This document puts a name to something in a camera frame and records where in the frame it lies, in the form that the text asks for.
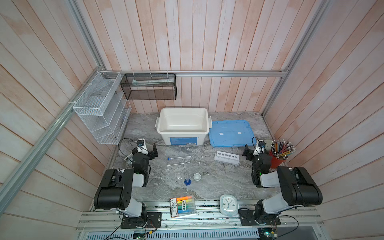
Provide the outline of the blue capped test tube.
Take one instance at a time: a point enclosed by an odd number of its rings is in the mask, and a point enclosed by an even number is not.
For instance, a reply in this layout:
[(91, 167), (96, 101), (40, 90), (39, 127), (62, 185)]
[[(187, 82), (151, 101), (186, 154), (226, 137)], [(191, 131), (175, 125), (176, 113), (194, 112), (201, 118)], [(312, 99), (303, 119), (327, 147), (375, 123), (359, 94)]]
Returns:
[(191, 158), (192, 156), (184, 156), (184, 157), (168, 157), (168, 161), (170, 160), (176, 160), (176, 159), (188, 159)]

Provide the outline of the white capped test tube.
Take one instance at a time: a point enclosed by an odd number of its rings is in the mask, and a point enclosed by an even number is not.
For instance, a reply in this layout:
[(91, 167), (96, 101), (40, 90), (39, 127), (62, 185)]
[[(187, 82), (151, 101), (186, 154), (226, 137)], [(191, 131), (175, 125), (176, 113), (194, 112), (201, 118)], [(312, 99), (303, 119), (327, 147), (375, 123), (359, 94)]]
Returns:
[(168, 164), (167, 167), (173, 167), (173, 166), (180, 166), (180, 165), (186, 165), (190, 164), (191, 162), (186, 162), (186, 163), (178, 163), (178, 164)]

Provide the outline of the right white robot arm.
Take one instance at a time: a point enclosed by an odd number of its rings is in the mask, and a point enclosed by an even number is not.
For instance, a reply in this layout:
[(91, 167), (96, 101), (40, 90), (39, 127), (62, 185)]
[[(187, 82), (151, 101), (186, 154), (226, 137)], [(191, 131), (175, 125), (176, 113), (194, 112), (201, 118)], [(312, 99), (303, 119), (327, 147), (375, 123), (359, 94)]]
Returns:
[(245, 146), (243, 156), (252, 162), (252, 181), (257, 188), (279, 188), (276, 195), (259, 200), (254, 210), (240, 208), (242, 226), (280, 225), (280, 213), (298, 207), (318, 206), (323, 194), (305, 168), (277, 167), (271, 172), (272, 156)]

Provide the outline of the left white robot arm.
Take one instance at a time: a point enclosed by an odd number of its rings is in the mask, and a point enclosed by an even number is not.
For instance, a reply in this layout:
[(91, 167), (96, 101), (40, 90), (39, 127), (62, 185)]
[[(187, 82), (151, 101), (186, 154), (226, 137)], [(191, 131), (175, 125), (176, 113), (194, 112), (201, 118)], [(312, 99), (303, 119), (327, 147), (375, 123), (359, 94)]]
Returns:
[(132, 151), (130, 169), (106, 170), (94, 197), (94, 207), (102, 210), (114, 210), (121, 218), (121, 229), (161, 227), (162, 214), (148, 213), (144, 203), (132, 197), (133, 188), (144, 188), (151, 173), (150, 160), (158, 156), (154, 144), (151, 151), (146, 150), (145, 140), (140, 139)]

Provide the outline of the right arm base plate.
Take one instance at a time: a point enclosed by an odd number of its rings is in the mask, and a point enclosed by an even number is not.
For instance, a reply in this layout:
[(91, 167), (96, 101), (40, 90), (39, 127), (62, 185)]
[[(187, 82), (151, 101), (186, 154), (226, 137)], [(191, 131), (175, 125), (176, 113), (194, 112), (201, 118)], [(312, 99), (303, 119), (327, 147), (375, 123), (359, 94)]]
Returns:
[(240, 208), (238, 214), (242, 226), (281, 225), (278, 215), (269, 215), (263, 211)]

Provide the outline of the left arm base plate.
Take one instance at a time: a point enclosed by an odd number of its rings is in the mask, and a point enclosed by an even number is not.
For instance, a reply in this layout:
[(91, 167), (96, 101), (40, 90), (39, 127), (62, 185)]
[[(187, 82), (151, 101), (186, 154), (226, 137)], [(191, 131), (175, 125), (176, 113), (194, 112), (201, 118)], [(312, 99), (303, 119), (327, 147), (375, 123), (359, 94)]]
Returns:
[(162, 223), (161, 212), (144, 213), (137, 218), (123, 217), (121, 229), (159, 229)]

